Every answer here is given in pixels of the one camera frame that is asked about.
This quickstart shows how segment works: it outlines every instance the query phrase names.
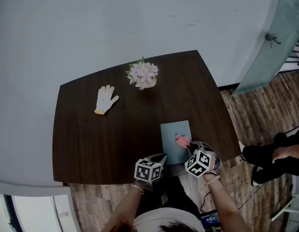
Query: black pants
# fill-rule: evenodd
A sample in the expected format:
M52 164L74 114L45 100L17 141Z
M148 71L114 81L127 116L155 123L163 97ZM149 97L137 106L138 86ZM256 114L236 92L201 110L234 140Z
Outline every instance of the black pants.
M243 149L242 154L246 161L260 166L263 170L258 171L253 176L257 183L265 183L282 176L285 173L299 175L299 159L287 157L278 159L272 163L272 155L275 149L279 147L287 147L291 145L299 145L299 131L290 137L285 137L278 143L266 146L247 146Z
M168 196L168 201L162 205L161 196L164 191ZM184 210L199 218L197 205L187 196L178 177L161 179L153 191L145 189L136 216L162 207Z

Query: pink object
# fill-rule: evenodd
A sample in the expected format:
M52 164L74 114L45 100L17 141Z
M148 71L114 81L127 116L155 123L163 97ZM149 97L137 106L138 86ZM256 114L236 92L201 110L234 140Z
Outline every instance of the pink object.
M187 136L176 135L176 142L185 149L190 145L190 139Z

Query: person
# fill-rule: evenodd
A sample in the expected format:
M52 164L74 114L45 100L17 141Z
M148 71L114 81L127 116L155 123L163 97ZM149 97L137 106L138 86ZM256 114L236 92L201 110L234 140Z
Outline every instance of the person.
M299 176L299 130L289 137L284 133L277 134L270 145L244 146L239 143L241 157L256 166L252 175L253 186L285 173Z
M234 200L214 174L204 174L224 232L251 232ZM198 207L178 177L163 177L153 191L136 181L116 207L102 232L204 232ZM166 192L168 201L162 205Z

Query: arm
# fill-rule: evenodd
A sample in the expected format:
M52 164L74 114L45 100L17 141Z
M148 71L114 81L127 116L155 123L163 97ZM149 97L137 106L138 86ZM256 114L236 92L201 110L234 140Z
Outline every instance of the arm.
M135 182L135 185L144 190L146 182L137 181ZM116 207L102 232L109 232L123 222L132 226L141 197L142 192L139 189L132 187L128 194Z
M204 179L209 182L215 177L213 174L204 174ZM240 215L238 208L227 193L219 180L209 184L213 201L221 221L224 232L251 232L247 224Z
M299 159L299 145L292 145L289 147L280 147L275 149L273 153L273 163L277 159L283 159L287 157L293 157Z

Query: white glove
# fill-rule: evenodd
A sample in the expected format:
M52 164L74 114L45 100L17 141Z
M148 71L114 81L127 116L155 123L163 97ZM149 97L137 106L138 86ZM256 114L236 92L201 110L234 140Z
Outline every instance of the white glove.
M109 85L102 86L98 91L98 99L97 99L97 108L95 110L96 114L103 115L107 110L111 108L111 106L119 99L119 96L116 95L112 100L112 94L114 92L114 87Z

